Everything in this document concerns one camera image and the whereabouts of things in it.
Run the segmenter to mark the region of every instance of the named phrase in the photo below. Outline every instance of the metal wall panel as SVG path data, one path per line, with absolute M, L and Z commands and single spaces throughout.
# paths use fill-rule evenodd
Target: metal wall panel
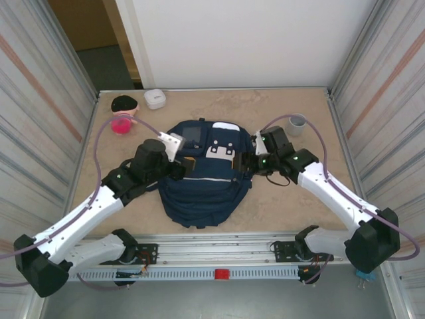
M 425 247 L 425 1 L 391 1 L 380 19 L 333 97 L 366 196 Z M 424 253 L 396 267 L 425 318 Z
M 96 103 L 59 28 L 44 1 L 0 2 L 0 254 L 62 217 Z M 0 281 L 23 281 L 13 259 Z M 2 319 L 30 291 L 0 288 Z

